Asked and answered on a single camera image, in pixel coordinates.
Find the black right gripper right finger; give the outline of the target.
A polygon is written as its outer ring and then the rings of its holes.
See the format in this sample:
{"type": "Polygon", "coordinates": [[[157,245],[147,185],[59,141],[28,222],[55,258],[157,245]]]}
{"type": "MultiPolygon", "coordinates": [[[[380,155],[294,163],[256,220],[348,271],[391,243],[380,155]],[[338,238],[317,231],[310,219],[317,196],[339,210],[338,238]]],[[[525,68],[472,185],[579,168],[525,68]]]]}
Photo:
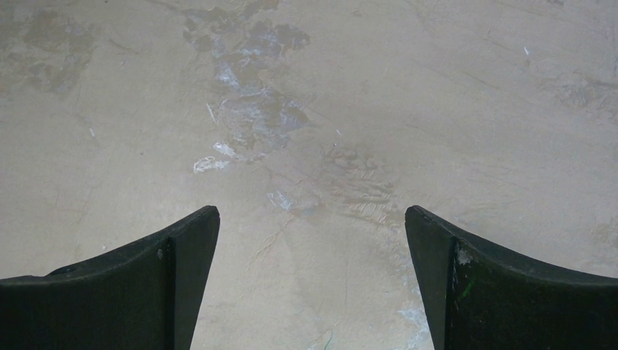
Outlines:
{"type": "Polygon", "coordinates": [[[515,252],[420,206],[405,230],[436,349],[615,349],[617,280],[515,252]]]}

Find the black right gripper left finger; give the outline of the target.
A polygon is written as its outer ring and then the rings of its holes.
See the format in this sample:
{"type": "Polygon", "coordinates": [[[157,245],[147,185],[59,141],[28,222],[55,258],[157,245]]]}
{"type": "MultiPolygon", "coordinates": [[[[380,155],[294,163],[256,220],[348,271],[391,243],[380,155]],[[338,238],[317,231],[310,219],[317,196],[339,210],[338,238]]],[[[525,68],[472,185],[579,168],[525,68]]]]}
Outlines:
{"type": "Polygon", "coordinates": [[[3,349],[189,349],[220,216],[178,222],[46,276],[1,280],[3,349]]]}

